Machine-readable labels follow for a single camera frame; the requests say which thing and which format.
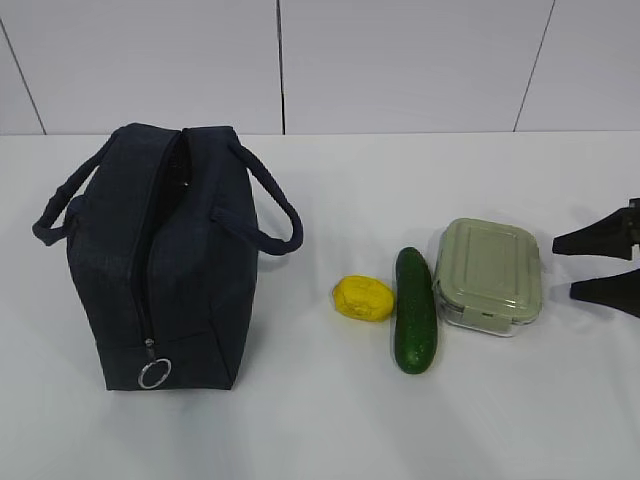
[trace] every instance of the bag handle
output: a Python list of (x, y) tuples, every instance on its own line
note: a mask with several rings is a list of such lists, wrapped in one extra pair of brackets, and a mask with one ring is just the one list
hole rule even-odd
[(287, 241), (272, 238), (266, 233), (260, 231), (252, 225), (248, 225), (235, 213), (222, 208), (215, 207), (211, 214), (211, 219), (220, 223), (230, 233), (242, 238), (243, 240), (253, 244), (259, 250), (269, 255), (285, 255), (291, 253), (302, 245), (304, 237), (302, 221), (298, 212), (289, 203), (280, 186), (271, 176), (267, 168), (262, 164), (260, 159), (251, 151), (243, 147), (239, 143), (229, 145), (229, 149), (245, 164), (251, 174), (260, 182), (260, 185), (267, 191), (276, 203), (284, 210), (293, 226), (291, 238)]
[(61, 227), (52, 228), (51, 226), (71, 201), (73, 195), (80, 189), (85, 180), (89, 178), (89, 175), (100, 165), (102, 158), (113, 144), (116, 136), (115, 134), (111, 135), (111, 138), (98, 150), (98, 153), (80, 165), (67, 181), (58, 187), (53, 197), (49, 199), (49, 203), (47, 203), (42, 217), (40, 217), (31, 228), (33, 234), (42, 240), (47, 247), (53, 245), (58, 240), (62, 240), (69, 234), (73, 215), (66, 216)]

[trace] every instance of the white wall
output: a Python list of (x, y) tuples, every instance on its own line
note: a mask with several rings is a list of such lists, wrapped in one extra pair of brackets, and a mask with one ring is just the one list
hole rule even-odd
[[(287, 133), (640, 129), (636, 0), (280, 1)], [(47, 133), (282, 131), (276, 0), (0, 0), (0, 18)], [(0, 36), (0, 134), (41, 131)]]
[(282, 0), (287, 131), (508, 131), (552, 1)]
[(518, 130), (640, 129), (640, 2), (558, 0)]
[(0, 15), (48, 133), (131, 121), (279, 133), (272, 3), (1, 0)]

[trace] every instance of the insulated bag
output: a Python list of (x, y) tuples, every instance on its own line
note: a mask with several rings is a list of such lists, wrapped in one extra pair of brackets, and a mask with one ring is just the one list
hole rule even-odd
[[(290, 218), (288, 241), (258, 229), (247, 170)], [(284, 255), (303, 239), (295, 209), (231, 127), (142, 124), (116, 130), (58, 188), (33, 233), (46, 245), (67, 239), (108, 390), (230, 389), (258, 251)]]

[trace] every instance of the metal ring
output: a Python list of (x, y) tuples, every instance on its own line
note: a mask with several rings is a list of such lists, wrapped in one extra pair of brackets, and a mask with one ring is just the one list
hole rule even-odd
[[(146, 375), (146, 373), (149, 371), (151, 367), (153, 367), (154, 365), (157, 365), (158, 363), (166, 364), (167, 371), (164, 372), (164, 374), (160, 377), (160, 379), (158, 379), (158, 381), (153, 385), (145, 384), (144, 376)], [(160, 385), (162, 385), (170, 373), (171, 373), (171, 360), (169, 360), (168, 358), (158, 358), (157, 360), (154, 360), (153, 362), (149, 362), (144, 367), (142, 367), (142, 370), (140, 370), (140, 374), (138, 375), (138, 385), (140, 385), (140, 388), (142, 388), (143, 390), (153, 390), (154, 388), (157, 388)]]

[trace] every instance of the container lid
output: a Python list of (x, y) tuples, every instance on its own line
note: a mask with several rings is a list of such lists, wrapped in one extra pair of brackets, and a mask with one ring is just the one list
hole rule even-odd
[(521, 228), (461, 218), (442, 237), (436, 282), (454, 307), (526, 323), (542, 308), (540, 278), (536, 239)]

